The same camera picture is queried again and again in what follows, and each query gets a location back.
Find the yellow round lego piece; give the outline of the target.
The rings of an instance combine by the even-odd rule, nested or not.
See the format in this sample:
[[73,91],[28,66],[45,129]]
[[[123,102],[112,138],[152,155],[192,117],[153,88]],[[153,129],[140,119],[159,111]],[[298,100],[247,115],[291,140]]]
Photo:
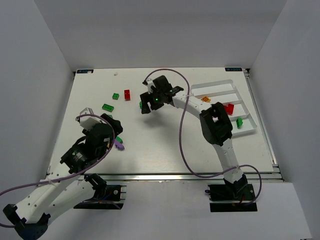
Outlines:
[[207,96],[204,96],[202,99],[201,99],[203,102],[206,102],[206,103],[210,103],[211,102],[211,99]]

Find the red long lego brick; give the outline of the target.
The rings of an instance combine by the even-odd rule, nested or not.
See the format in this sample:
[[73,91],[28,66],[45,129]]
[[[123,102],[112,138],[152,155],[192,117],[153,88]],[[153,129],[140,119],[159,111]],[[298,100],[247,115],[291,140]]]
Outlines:
[[225,109],[226,113],[228,115],[232,116],[233,113],[234,113],[235,105],[232,104],[232,103],[228,103],[228,104],[224,104],[223,106],[224,106],[224,109]]

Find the green square lego brick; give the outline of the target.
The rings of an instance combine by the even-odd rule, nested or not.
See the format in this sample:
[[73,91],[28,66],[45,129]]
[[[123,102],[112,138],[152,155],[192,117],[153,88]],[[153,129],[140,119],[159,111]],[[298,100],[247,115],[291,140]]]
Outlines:
[[243,119],[241,117],[238,117],[236,119],[236,126],[238,129],[240,129],[243,126]]

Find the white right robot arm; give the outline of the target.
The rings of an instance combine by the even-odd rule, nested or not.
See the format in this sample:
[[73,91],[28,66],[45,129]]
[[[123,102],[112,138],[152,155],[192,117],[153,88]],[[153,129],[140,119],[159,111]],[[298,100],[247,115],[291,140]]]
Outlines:
[[221,164],[226,195],[234,200],[240,198],[248,181],[234,152],[233,126],[224,105],[220,102],[210,104],[196,98],[189,86],[187,90],[180,86],[173,87],[164,75],[153,80],[145,79],[142,84],[147,87],[147,92],[140,95],[142,114],[149,114],[165,104],[182,109],[179,134],[182,133],[186,113],[200,121],[202,135],[215,149]]

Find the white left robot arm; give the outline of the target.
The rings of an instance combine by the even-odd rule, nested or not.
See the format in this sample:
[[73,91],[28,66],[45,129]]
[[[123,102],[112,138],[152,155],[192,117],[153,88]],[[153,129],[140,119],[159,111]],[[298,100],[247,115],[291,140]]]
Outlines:
[[69,188],[86,171],[95,167],[112,149],[123,132],[119,120],[107,114],[85,113],[75,119],[82,136],[60,158],[59,164],[44,180],[33,183],[34,191],[3,213],[23,240],[37,240],[60,215],[81,202],[110,203],[114,192],[98,174],[87,175],[79,185]]

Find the green lego beside pile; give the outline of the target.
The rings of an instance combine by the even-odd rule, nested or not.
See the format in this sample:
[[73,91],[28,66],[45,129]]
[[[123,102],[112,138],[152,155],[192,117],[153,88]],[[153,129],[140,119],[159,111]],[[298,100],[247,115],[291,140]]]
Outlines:
[[116,137],[116,140],[121,144],[123,143],[123,140],[119,136]]

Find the green flat lego plate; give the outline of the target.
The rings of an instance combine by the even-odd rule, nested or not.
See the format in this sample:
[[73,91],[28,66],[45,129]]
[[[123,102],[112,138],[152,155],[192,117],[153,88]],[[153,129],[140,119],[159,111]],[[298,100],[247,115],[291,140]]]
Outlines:
[[112,113],[113,110],[115,109],[115,107],[112,106],[112,105],[109,105],[109,104],[103,104],[102,109],[107,111],[107,112]]

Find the red rectangular lego brick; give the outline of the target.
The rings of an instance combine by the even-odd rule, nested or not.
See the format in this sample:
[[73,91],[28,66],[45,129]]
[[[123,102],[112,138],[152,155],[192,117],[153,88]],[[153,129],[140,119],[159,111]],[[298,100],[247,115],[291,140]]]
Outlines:
[[124,100],[125,101],[130,101],[131,100],[131,92],[129,89],[124,90]]

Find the purple curved lego piece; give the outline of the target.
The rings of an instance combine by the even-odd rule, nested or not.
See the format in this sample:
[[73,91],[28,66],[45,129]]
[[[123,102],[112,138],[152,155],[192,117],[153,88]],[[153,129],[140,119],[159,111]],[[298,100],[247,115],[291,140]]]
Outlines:
[[114,141],[114,147],[120,151],[123,151],[125,149],[124,145],[121,142],[119,142],[118,140]]

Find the small green square lego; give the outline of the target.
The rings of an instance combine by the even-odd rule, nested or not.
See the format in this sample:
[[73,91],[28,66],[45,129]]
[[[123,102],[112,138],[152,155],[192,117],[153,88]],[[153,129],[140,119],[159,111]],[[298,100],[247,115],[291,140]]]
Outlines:
[[113,100],[118,100],[119,97],[120,97],[120,95],[119,95],[118,93],[114,93],[114,94],[112,95],[112,99],[113,99]]

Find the white divided sorting tray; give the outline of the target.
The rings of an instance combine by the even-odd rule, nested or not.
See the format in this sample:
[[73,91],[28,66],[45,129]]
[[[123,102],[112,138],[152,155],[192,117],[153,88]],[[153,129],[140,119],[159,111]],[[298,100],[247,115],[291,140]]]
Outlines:
[[198,99],[208,98],[212,104],[220,102],[231,121],[233,137],[256,132],[257,124],[249,112],[233,80],[226,79],[208,83],[194,84],[190,92]]

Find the blue label sticker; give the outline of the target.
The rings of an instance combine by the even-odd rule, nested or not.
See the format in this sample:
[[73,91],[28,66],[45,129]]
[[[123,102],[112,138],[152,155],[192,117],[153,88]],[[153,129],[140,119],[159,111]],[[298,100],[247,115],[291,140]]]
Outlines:
[[77,74],[92,74],[93,72],[93,69],[78,69],[76,71]]
[[241,67],[225,67],[226,72],[242,72],[243,69]]

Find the blue label sticker right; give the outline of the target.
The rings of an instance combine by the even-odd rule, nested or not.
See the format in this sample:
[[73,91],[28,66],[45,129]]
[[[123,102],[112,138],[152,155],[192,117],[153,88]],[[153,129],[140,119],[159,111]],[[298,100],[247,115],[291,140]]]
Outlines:
[[241,67],[225,67],[226,72],[242,72],[243,69]]

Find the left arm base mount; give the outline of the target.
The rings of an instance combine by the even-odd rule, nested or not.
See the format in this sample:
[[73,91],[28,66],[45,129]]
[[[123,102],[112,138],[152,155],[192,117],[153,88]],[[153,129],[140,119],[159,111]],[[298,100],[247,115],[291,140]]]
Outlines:
[[126,199],[127,186],[107,183],[98,174],[87,174],[83,180],[92,185],[93,196],[75,205],[81,210],[121,210]]

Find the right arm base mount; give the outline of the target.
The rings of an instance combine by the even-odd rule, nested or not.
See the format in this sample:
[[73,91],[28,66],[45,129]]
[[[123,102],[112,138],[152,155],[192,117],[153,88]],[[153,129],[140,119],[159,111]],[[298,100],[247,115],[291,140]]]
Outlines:
[[256,197],[252,184],[248,184],[239,195],[234,196],[224,184],[211,184],[204,191],[209,198],[211,213],[257,212]]

